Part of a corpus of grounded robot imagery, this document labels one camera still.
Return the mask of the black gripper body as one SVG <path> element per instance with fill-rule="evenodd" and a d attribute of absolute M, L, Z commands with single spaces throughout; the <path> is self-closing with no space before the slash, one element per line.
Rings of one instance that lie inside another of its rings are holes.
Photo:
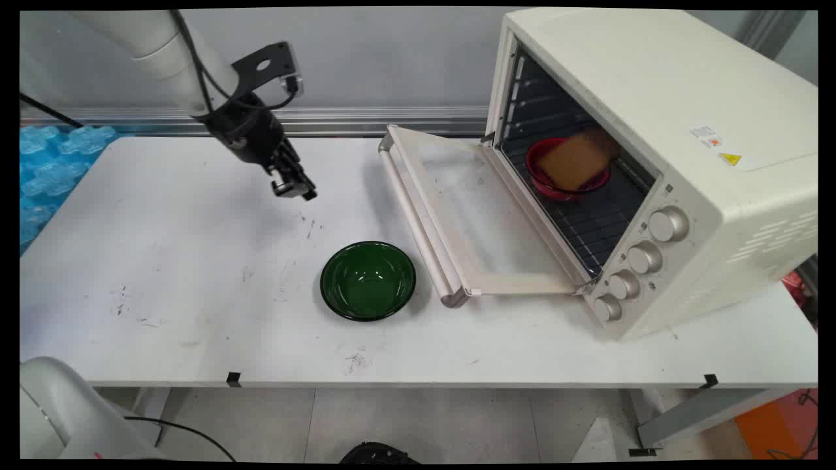
<path fill-rule="evenodd" d="M 206 128 L 243 163 L 280 167 L 291 146 L 283 125 L 254 93 L 245 93 L 206 115 Z"/>

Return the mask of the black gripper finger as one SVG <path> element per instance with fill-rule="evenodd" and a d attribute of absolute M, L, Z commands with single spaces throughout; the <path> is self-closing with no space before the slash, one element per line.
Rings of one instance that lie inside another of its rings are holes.
<path fill-rule="evenodd" d="M 295 157 L 271 157 L 269 174 L 276 197 L 308 199 L 308 177 L 299 159 Z"/>
<path fill-rule="evenodd" d="M 317 197 L 316 186 L 305 173 L 289 140 L 281 141 L 281 197 L 302 197 L 304 200 Z"/>

